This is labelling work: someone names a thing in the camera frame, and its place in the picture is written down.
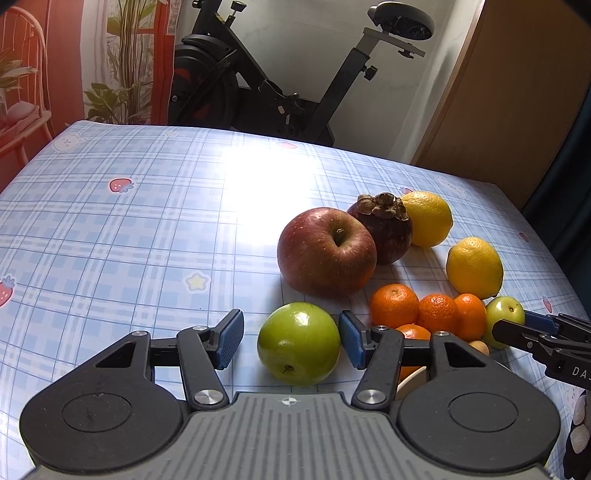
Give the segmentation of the orange mandarin front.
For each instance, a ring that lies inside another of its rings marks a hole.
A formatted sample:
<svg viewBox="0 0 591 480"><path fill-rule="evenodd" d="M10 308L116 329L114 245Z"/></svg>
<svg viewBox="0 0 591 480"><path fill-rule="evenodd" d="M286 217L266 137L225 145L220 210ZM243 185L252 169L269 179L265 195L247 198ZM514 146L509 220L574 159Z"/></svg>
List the orange mandarin front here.
<svg viewBox="0 0 591 480"><path fill-rule="evenodd" d="M398 331L401 332L405 336L406 339L414 339L414 340L430 340L431 333L426 328L422 327L421 325L417 324L405 324L401 325L397 328ZM400 370L400 377L399 381L402 382L410 375L412 375L415 371L419 370L419 366L402 366Z"/></svg>

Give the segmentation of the orange mandarin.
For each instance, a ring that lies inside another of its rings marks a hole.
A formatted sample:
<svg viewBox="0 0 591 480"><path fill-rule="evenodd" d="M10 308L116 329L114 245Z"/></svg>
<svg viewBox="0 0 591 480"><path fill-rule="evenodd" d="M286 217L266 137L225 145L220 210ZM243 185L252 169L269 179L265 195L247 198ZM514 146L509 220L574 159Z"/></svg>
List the orange mandarin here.
<svg viewBox="0 0 591 480"><path fill-rule="evenodd" d="M487 311L483 301L466 293L455 298L458 308L457 336L464 341L480 340L487 330Z"/></svg>
<svg viewBox="0 0 591 480"><path fill-rule="evenodd" d="M419 316L419 298L403 284L388 284L370 297L370 320L373 325L398 328L413 324Z"/></svg>
<svg viewBox="0 0 591 480"><path fill-rule="evenodd" d="M460 315L456 302L444 294L430 294L419 301L417 324L431 333L447 331L457 335Z"/></svg>
<svg viewBox="0 0 591 480"><path fill-rule="evenodd" d="M414 340L430 340L431 333L426 328L422 327L421 325L417 324L405 324L401 325L397 328L398 331L401 332L405 336L406 339L414 339ZM400 370L400 377L399 381L402 382L410 375L412 375L415 371L419 370L419 366L402 366Z"/></svg>

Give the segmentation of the small green apple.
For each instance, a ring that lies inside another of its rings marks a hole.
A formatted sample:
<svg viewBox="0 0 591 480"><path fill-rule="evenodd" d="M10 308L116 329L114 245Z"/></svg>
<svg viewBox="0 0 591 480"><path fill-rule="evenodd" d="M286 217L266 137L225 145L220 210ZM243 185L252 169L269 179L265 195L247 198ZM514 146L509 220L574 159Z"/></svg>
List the small green apple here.
<svg viewBox="0 0 591 480"><path fill-rule="evenodd" d="M518 325L525 324L525 311L521 303L510 296L498 296L486 306L487 330L483 341L491 348L503 349L506 345L496 341L492 329L500 320L507 320Z"/></svg>

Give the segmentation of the brown longan fruit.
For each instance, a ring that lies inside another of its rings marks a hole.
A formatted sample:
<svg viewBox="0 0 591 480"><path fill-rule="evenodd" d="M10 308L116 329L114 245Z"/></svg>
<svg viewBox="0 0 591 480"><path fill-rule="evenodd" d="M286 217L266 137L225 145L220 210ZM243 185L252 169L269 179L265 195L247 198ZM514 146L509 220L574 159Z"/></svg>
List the brown longan fruit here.
<svg viewBox="0 0 591 480"><path fill-rule="evenodd" d="M470 342L469 345L486 356L490 355L489 347L483 341L475 340L475 341Z"/></svg>

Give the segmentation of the large green apple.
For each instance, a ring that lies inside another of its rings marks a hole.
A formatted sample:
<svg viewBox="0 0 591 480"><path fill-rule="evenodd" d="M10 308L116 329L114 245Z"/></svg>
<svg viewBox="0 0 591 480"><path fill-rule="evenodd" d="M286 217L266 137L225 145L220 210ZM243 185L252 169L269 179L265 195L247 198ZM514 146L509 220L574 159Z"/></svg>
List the large green apple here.
<svg viewBox="0 0 591 480"><path fill-rule="evenodd" d="M339 362L341 337L332 316L315 304L293 302L260 327L259 360L271 375L294 386L318 384Z"/></svg>

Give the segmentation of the yellow lemon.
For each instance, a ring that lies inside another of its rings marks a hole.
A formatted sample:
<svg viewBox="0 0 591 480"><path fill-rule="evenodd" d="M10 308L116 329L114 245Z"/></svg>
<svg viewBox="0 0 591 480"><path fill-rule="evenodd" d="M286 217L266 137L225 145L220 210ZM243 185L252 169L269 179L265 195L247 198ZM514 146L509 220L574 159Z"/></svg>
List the yellow lemon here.
<svg viewBox="0 0 591 480"><path fill-rule="evenodd" d="M452 211L439 195L427 191L413 191L401 197L413 224L415 246L431 248L442 243L453 226Z"/></svg>
<svg viewBox="0 0 591 480"><path fill-rule="evenodd" d="M446 274L458 293L484 300L500 292L504 267L491 244L478 237L466 237L449 250Z"/></svg>

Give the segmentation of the dark purple mangosteen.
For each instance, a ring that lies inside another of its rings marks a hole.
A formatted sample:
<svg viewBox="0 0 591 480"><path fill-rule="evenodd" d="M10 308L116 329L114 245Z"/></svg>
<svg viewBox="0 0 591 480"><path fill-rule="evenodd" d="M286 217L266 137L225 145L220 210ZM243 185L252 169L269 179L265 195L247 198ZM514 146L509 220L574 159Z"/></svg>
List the dark purple mangosteen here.
<svg viewBox="0 0 591 480"><path fill-rule="evenodd" d="M347 210L367 228L377 249L379 265L401 259L412 244L413 224L401 198L390 192L363 194Z"/></svg>

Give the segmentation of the cream round plate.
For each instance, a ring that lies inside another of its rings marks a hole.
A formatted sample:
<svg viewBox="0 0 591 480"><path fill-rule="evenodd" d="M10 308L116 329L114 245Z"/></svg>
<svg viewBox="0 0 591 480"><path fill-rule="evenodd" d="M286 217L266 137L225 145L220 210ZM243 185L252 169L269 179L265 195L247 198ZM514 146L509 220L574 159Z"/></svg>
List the cream round plate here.
<svg viewBox="0 0 591 480"><path fill-rule="evenodd" d="M410 393L426 384L427 381L427 368L425 366L420 367L398 385L396 400L405 399Z"/></svg>

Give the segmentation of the red apple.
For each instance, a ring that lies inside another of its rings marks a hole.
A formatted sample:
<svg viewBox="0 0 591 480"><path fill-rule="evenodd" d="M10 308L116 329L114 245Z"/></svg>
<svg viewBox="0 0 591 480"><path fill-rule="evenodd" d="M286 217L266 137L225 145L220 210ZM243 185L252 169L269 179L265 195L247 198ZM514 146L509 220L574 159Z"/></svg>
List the red apple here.
<svg viewBox="0 0 591 480"><path fill-rule="evenodd" d="M276 250L284 281L305 295L335 298L360 291L374 275L377 247L345 211L318 207L287 223Z"/></svg>

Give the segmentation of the blue plaid tablecloth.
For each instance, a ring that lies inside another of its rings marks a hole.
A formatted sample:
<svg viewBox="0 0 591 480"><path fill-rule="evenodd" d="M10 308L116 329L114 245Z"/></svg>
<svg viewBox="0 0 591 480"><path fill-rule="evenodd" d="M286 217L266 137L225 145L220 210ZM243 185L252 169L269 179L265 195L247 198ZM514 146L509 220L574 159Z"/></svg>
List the blue plaid tablecloth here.
<svg viewBox="0 0 591 480"><path fill-rule="evenodd" d="M221 130L79 121L1 194L1 475L31 459L20 413L37 392L129 332L173 337L245 314L245 337L221 382L229 393L286 392L259 362L266 317L301 294L284 282L276 244L308 209L349 208L360 194L427 191L450 206L440 245L412 248L362 291L322 301L369 317L370 297L399 283L453 294L449 249L479 237L504 265L502 293L527 310L584 317L574 289L504 193L488 183L310 144Z"/></svg>

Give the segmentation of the wooden cabinet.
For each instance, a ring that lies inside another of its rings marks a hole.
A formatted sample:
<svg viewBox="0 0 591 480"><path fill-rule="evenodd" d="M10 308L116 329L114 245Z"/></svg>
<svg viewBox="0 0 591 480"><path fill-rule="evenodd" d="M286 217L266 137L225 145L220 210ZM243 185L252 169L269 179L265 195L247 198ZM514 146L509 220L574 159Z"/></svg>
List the wooden cabinet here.
<svg viewBox="0 0 591 480"><path fill-rule="evenodd" d="M590 83L590 27L563 1L487 1L415 165L496 184L523 206Z"/></svg>

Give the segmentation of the black exercise bike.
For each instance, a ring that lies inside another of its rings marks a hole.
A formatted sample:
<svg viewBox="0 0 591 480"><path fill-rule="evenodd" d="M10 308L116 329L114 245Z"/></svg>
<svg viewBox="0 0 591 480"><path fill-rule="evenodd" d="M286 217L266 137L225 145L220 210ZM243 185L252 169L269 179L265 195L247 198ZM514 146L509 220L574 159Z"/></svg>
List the black exercise bike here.
<svg viewBox="0 0 591 480"><path fill-rule="evenodd" d="M378 43L394 45L412 59L425 54L416 42L435 32L433 19L414 6L383 1L370 7L373 25L363 30L322 100L314 102L283 93L270 80L232 31L235 16L219 15L219 2L192 5L199 11L192 31L174 48L169 125L235 130L327 147L335 143L329 122L353 82L359 76L372 80L378 72L368 63Z"/></svg>

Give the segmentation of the red illustrated wall poster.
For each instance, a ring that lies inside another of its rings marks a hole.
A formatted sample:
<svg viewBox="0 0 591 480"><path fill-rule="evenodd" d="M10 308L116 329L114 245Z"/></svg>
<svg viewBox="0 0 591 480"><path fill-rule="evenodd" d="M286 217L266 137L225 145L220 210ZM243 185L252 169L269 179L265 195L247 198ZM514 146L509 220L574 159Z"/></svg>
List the red illustrated wall poster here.
<svg viewBox="0 0 591 480"><path fill-rule="evenodd" d="M178 1L5 1L1 184L79 120L165 125Z"/></svg>

